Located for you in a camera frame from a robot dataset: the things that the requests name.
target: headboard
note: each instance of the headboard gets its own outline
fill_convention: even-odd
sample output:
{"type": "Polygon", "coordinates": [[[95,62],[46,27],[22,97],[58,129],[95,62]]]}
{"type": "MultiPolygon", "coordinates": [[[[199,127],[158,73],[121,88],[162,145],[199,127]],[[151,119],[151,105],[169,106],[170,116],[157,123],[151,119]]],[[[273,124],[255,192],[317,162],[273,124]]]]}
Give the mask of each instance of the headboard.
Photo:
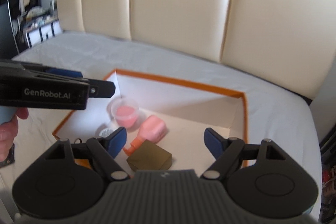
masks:
{"type": "Polygon", "coordinates": [[[57,0],[64,30],[185,52],[314,99],[336,52],[336,0],[57,0]]]}

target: open box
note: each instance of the open box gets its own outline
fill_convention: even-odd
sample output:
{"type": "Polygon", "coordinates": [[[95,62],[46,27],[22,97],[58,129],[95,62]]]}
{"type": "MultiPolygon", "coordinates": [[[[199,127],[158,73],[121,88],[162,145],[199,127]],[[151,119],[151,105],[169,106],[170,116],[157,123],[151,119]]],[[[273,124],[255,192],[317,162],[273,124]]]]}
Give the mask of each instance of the open box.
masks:
{"type": "MultiPolygon", "coordinates": [[[[204,144],[204,131],[211,127],[221,136],[237,137],[247,142],[247,101],[243,92],[185,80],[139,72],[114,70],[104,80],[115,84],[112,98],[89,98],[86,110],[72,111],[55,129],[56,139],[71,143],[97,137],[104,128],[118,126],[110,114],[111,102],[131,97],[140,107],[139,120],[127,130],[128,147],[137,136],[138,127],[155,114],[167,125],[167,135],[157,144],[172,154],[170,170],[194,169],[201,175],[215,161],[204,144]]],[[[123,150],[115,161],[130,175],[123,150]]]]}

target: metal pin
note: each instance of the metal pin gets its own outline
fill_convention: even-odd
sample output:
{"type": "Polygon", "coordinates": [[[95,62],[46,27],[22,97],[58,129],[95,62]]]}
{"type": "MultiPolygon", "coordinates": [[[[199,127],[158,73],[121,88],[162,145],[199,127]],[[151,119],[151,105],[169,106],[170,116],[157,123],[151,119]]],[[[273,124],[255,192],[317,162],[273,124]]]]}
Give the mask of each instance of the metal pin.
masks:
{"type": "Polygon", "coordinates": [[[203,173],[203,177],[206,179],[218,179],[220,176],[221,174],[215,170],[208,170],[203,173]]]}
{"type": "Polygon", "coordinates": [[[111,173],[111,178],[114,180],[124,180],[128,177],[127,173],[124,171],[115,171],[111,173]]]}

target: pink liquid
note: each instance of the pink liquid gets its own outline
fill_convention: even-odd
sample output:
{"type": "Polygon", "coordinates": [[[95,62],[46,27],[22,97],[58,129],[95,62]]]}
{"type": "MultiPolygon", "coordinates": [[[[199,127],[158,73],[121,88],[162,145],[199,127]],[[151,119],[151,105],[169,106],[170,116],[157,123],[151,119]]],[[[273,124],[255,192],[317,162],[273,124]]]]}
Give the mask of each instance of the pink liquid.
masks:
{"type": "Polygon", "coordinates": [[[135,109],[130,106],[118,107],[116,111],[116,118],[115,118],[117,120],[118,125],[125,127],[125,128],[132,127],[138,119],[138,114],[134,114],[134,112],[135,112],[135,109]]]}

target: bed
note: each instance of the bed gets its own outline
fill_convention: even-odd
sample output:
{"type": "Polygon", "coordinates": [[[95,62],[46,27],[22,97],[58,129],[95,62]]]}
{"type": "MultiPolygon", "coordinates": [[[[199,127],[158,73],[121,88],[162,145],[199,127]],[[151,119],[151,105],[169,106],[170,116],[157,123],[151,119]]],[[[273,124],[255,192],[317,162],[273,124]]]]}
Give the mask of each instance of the bed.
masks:
{"type": "MultiPolygon", "coordinates": [[[[321,191],[318,138],[303,97],[314,99],[335,55],[334,0],[57,2],[65,32],[16,60],[80,70],[96,79],[122,68],[243,91],[250,143],[273,139],[321,191]]],[[[15,179],[55,141],[52,132],[67,114],[30,109],[28,120],[20,121],[16,162],[0,169],[0,198],[11,217],[15,179]]],[[[315,219],[320,204],[319,194],[311,212],[315,219]]]]}

